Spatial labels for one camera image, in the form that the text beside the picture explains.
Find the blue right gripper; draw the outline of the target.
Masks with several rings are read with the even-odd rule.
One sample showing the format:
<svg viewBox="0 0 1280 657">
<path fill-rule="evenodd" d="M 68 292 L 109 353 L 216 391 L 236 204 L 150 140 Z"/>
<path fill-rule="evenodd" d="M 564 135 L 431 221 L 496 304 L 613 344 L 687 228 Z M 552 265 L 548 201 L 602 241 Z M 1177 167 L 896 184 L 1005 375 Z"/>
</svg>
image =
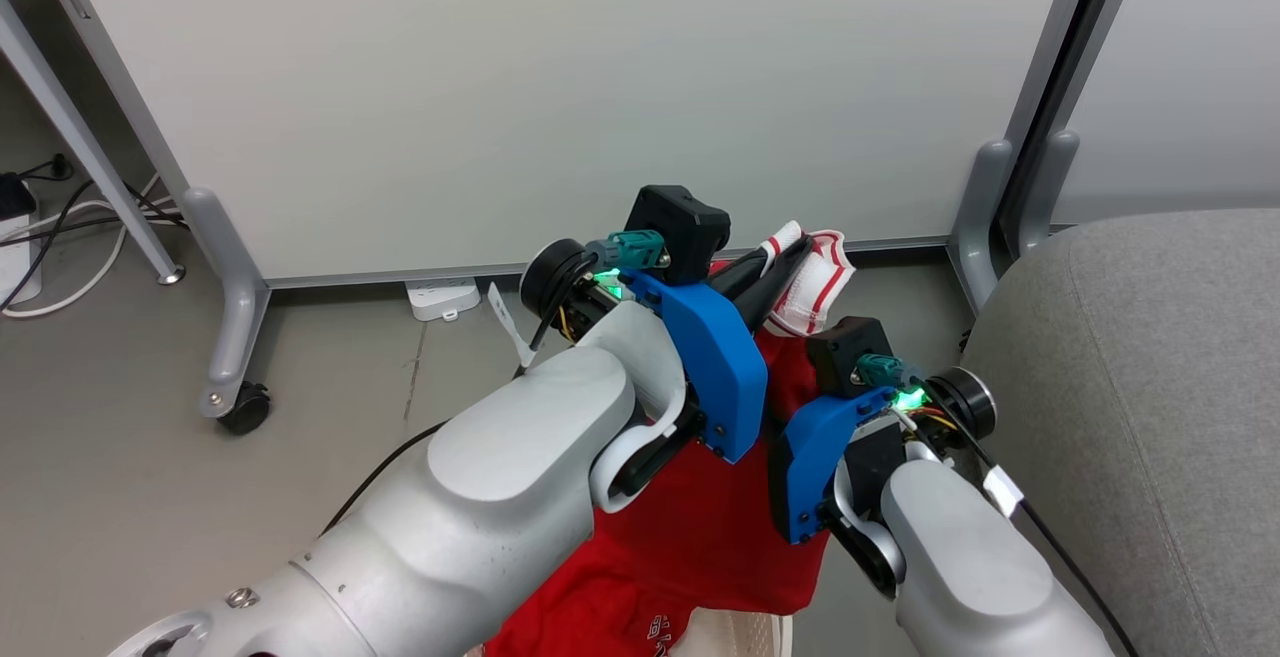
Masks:
<svg viewBox="0 0 1280 657">
<path fill-rule="evenodd" d="M 823 394 L 791 416 L 768 458 L 771 517 L 787 543 L 804 544 L 824 528 L 822 506 L 849 446 L 852 515 L 878 507 L 897 467 L 897 419 L 890 412 L 896 394 L 891 385 L 852 398 Z"/>
</svg>

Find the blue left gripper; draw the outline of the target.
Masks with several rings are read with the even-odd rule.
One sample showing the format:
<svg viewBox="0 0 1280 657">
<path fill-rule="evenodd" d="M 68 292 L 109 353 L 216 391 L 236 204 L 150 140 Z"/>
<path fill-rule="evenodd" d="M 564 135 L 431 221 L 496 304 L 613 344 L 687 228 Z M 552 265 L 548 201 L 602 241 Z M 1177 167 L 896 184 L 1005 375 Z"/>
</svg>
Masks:
<svg viewBox="0 0 1280 657">
<path fill-rule="evenodd" d="M 713 263 L 707 284 L 669 286 L 646 272 L 621 273 L 663 321 L 705 414 L 704 442 L 727 464 L 755 444 L 765 407 L 768 366 L 750 332 L 764 325 L 810 252 L 808 234 L 778 256 L 754 248 Z"/>
</svg>

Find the red white-striped garment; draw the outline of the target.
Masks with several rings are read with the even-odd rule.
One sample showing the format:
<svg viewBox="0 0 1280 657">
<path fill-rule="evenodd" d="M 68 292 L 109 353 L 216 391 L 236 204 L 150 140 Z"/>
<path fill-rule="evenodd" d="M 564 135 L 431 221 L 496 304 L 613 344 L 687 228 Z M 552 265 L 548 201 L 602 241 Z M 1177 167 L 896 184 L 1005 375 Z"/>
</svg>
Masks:
<svg viewBox="0 0 1280 657">
<path fill-rule="evenodd" d="M 844 233 L 812 252 L 755 342 L 769 368 L 767 426 L 822 392 L 804 338 L 826 329 L 855 268 Z M 696 608 L 791 615 L 809 606 L 828 537 L 791 546 L 771 519 L 768 446 L 736 464 L 692 446 L 675 456 L 483 645 L 483 657 L 669 657 Z"/>
</svg>

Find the cream perforated laundry basket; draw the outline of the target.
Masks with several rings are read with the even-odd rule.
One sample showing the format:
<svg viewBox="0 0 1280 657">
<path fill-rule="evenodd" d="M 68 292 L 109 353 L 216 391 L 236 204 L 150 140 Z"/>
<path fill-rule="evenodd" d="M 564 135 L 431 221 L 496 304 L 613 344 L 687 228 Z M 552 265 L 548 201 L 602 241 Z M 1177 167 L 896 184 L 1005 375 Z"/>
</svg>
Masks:
<svg viewBox="0 0 1280 657">
<path fill-rule="evenodd" d="M 792 657 L 794 617 L 695 610 L 671 657 Z"/>
</svg>

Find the grey fabric sofa seat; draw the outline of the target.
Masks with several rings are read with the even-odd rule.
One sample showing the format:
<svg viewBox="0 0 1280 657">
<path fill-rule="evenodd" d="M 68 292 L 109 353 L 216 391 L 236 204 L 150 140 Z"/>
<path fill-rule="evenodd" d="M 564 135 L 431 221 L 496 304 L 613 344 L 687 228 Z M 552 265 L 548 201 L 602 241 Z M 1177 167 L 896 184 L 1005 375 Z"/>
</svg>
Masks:
<svg viewBox="0 0 1280 657">
<path fill-rule="evenodd" d="M 1280 209 L 1065 231 L 963 366 L 986 448 L 1142 657 L 1280 657 Z"/>
</svg>

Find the large white partition panel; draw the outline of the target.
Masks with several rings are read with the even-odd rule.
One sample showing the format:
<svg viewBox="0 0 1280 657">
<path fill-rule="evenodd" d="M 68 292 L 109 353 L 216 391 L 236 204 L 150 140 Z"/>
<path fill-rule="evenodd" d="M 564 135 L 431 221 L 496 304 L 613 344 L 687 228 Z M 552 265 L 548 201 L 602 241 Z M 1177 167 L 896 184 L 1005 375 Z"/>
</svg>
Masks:
<svg viewBox="0 0 1280 657">
<path fill-rule="evenodd" d="M 1053 0 L 61 0 L 147 151 L 279 286 L 524 263 L 685 186 L 948 234 Z"/>
</svg>

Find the white power strip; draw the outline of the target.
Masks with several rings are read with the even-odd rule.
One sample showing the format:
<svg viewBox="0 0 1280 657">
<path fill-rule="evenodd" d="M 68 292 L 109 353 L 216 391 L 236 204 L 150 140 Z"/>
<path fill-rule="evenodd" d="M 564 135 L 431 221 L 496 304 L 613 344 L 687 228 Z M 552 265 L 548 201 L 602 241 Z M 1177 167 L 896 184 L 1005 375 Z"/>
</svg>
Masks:
<svg viewBox="0 0 1280 657">
<path fill-rule="evenodd" d="M 404 283 L 410 311 L 420 323 L 452 323 L 481 302 L 474 278 L 415 280 Z"/>
</svg>

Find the narrow white partition panel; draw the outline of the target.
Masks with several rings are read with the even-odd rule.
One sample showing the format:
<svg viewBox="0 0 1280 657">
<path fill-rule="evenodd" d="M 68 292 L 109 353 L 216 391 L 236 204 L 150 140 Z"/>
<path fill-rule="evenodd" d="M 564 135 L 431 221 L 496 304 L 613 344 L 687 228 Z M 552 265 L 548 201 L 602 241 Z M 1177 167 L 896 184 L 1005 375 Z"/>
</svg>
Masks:
<svg viewBox="0 0 1280 657">
<path fill-rule="evenodd" d="M 1121 0 L 1052 220 L 1280 209 L 1280 0 Z"/>
</svg>

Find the grey partition foot with caster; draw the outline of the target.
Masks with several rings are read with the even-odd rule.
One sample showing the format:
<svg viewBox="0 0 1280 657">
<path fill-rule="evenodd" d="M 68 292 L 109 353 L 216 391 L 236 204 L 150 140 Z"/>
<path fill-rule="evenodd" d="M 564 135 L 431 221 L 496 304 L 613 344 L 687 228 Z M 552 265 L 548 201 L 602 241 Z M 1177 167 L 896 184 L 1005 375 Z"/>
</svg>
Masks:
<svg viewBox="0 0 1280 657">
<path fill-rule="evenodd" d="M 221 323 L 204 396 L 198 398 L 201 414 L 218 423 L 218 418 L 234 403 L 241 383 L 247 382 L 244 377 L 271 291 L 211 190 L 188 188 L 180 197 L 180 205 L 198 246 L 221 283 Z"/>
</svg>

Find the black caster wheel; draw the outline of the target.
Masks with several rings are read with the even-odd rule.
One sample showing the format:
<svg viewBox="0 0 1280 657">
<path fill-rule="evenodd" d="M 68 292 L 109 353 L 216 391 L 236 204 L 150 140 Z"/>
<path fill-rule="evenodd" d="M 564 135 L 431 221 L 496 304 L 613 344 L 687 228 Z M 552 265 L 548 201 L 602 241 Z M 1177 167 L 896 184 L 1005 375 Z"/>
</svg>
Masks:
<svg viewBox="0 0 1280 657">
<path fill-rule="evenodd" d="M 218 418 L 218 424 L 230 435 L 247 435 L 266 421 L 271 409 L 273 400 L 264 384 L 242 382 L 234 403 Z"/>
</svg>

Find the white extension socket with plug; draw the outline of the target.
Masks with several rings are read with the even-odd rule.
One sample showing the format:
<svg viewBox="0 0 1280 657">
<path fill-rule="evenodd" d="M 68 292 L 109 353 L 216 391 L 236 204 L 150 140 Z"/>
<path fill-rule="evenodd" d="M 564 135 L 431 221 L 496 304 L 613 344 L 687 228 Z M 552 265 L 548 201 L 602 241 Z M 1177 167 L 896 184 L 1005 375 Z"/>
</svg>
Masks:
<svg viewBox="0 0 1280 657">
<path fill-rule="evenodd" d="M 41 268 L 32 268 L 38 241 L 35 233 L 38 201 L 15 173 L 0 173 L 0 304 L 17 305 L 42 291 Z"/>
</svg>

